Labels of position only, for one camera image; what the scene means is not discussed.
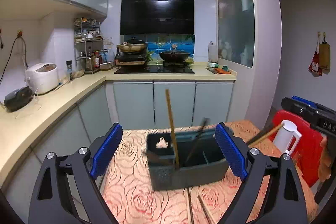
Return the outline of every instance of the lower cabinet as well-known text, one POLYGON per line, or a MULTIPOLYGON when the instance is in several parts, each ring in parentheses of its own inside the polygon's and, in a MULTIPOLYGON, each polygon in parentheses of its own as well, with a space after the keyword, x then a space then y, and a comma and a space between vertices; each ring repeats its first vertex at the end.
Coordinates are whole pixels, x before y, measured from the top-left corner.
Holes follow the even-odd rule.
POLYGON ((193 126, 201 124, 203 117, 208 124, 226 122, 231 101, 233 82, 197 82, 193 126))
MULTIPOLYGON (((111 126, 105 87, 102 86, 58 121, 35 147, 29 148, 26 152, 27 158, 4 192, 9 204, 25 223, 28 223, 36 178, 47 153, 55 152, 57 156, 71 155, 83 146, 89 147, 95 138, 105 135, 111 126)), ((102 177, 97 178, 97 187, 100 186, 102 177)), ((88 220, 74 176, 68 175, 68 181, 79 216, 88 220)))
POLYGON ((170 128, 166 89, 169 89, 174 127, 191 126, 195 85, 195 82, 154 82, 155 128, 170 128))
POLYGON ((90 142, 104 136, 112 126, 105 86, 102 85, 78 104, 90 142))
POLYGON ((30 150, 29 156, 11 180, 9 188, 4 192, 11 207, 26 224, 28 224, 30 200, 40 168, 40 161, 30 150))
POLYGON ((123 129, 155 128, 152 81, 116 81, 113 89, 123 129))
MULTIPOLYGON (((49 152, 55 152, 57 156, 71 155, 81 147, 89 147, 90 144, 79 109, 75 107, 51 129, 51 132, 34 148, 34 152, 43 162, 49 152)), ((68 175, 68 181, 72 196, 81 202, 74 176, 68 175)))

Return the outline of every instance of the orange cloth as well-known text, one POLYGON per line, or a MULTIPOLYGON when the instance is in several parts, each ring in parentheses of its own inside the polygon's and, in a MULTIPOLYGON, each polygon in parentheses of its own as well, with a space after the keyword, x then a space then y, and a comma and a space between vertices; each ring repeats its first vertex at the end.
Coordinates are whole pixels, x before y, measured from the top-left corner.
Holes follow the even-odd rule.
MULTIPOLYGON (((226 123, 235 136, 244 141, 256 135, 259 130, 249 121, 226 123)), ((190 131, 199 127, 176 128, 175 131, 190 131)), ((186 189, 153 191, 149 176, 147 157, 142 154, 146 149, 148 133, 169 132, 159 130, 124 130, 123 140, 113 157, 108 172, 103 197, 111 212, 120 224, 188 224, 186 189)), ((281 152, 269 139, 256 145, 265 155, 279 157, 281 152)), ((257 201, 248 221, 258 216, 265 197, 269 177, 264 177, 257 201)), ((314 195, 307 183, 300 177, 307 205, 308 219, 311 221, 317 212, 314 195)), ((211 213, 218 221, 236 195, 241 180, 229 168, 225 177, 218 182, 190 189, 195 224, 208 223, 198 195, 201 195, 211 213)))

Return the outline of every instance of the metal screw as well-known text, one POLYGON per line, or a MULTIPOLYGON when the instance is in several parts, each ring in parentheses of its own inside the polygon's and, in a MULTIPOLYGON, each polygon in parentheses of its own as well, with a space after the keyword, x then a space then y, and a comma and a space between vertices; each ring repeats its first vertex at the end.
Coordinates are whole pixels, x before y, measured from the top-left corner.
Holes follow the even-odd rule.
POLYGON ((78 153, 80 153, 81 155, 86 154, 87 152, 87 148, 86 147, 82 147, 81 149, 78 150, 78 153))
POLYGON ((250 152, 251 152, 252 155, 258 155, 259 154, 259 150, 256 149, 256 148, 251 148, 250 152))
POLYGON ((282 156, 285 160, 290 160, 291 159, 291 156, 288 155, 288 154, 283 154, 282 156))
POLYGON ((53 152, 49 152, 48 154, 47 154, 47 159, 52 159, 53 157, 54 157, 54 153, 53 152))

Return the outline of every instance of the range hood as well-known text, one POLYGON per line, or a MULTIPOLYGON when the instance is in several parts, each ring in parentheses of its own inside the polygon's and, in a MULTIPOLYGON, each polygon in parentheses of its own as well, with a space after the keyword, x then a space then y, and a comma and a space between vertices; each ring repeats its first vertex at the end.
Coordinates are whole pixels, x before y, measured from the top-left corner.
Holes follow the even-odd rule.
POLYGON ((194 34, 194 0, 121 0, 120 35, 194 34))

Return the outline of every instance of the wok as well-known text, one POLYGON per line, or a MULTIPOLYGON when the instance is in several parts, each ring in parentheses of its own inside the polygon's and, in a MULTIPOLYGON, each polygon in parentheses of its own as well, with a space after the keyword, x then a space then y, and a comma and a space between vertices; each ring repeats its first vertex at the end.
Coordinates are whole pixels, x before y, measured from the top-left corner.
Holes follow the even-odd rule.
POLYGON ((159 53, 160 57, 166 62, 183 63, 189 57, 190 53, 180 50, 170 50, 159 53))
POLYGON ((146 48, 146 42, 132 37, 121 45, 117 45, 122 52, 142 52, 146 48))

